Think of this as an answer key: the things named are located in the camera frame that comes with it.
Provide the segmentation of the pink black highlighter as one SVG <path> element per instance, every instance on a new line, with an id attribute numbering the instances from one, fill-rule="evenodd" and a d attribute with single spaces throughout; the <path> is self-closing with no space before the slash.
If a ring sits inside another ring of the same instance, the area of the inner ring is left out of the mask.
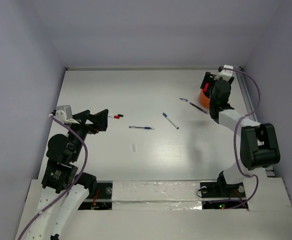
<path id="1" fill-rule="evenodd" d="M 207 83 L 205 84 L 205 87 L 203 88 L 203 92 L 204 92 L 204 93 L 207 92 L 208 88 L 209 88 L 209 83 L 207 82 Z"/>

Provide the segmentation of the blue capped white marker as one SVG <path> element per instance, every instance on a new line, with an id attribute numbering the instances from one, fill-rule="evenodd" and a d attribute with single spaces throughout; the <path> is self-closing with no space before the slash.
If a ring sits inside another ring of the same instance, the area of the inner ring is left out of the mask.
<path id="1" fill-rule="evenodd" d="M 169 117 L 166 113 L 163 113 L 163 116 L 175 129 L 177 129 L 177 130 L 179 129 L 179 127 L 171 119 L 169 119 Z"/>

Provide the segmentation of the black capped white marker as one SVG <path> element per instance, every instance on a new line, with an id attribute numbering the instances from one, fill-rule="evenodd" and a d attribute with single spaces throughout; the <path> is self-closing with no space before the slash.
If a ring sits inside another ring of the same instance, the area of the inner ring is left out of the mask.
<path id="1" fill-rule="evenodd" d="M 119 116 L 119 117 L 124 117 L 124 115 L 122 115 L 122 114 L 109 114 L 108 116 Z"/>

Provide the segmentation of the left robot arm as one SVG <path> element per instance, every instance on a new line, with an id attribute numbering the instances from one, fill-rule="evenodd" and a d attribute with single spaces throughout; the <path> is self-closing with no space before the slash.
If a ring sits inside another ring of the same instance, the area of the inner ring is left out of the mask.
<path id="1" fill-rule="evenodd" d="M 56 107 L 49 117 L 67 129 L 47 143 L 47 163 L 35 216 L 18 236 L 19 240 L 62 240 L 75 212 L 86 198 L 97 191 L 96 176 L 84 172 L 88 162 L 87 135 L 104 132 L 108 127 L 104 109 L 72 114 L 70 105 Z"/>

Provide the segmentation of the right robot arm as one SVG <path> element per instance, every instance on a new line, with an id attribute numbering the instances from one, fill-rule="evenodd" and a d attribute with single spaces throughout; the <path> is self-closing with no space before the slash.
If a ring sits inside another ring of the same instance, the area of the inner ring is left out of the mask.
<path id="1" fill-rule="evenodd" d="M 200 103 L 209 108 L 211 119 L 232 130 L 233 140 L 240 141 L 234 144 L 235 163 L 220 172 L 215 182 L 201 184 L 204 198 L 226 197 L 256 169 L 278 164 L 281 158 L 275 127 L 253 121 L 229 104 L 233 81 L 233 71 L 225 66 L 218 74 L 206 72 L 200 87 Z"/>

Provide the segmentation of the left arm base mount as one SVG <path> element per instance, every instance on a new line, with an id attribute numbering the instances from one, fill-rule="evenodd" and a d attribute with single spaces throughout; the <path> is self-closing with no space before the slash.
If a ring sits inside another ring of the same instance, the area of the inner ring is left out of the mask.
<path id="1" fill-rule="evenodd" d="M 79 210 L 112 210 L 112 181 L 98 181 L 96 190 L 80 205 Z"/>

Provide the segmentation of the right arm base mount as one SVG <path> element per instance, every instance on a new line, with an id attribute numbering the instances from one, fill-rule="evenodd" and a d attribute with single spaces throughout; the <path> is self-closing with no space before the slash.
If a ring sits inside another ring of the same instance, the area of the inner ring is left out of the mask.
<path id="1" fill-rule="evenodd" d="M 247 209 L 244 184 L 221 185 L 218 181 L 203 181 L 196 191 L 204 210 Z"/>

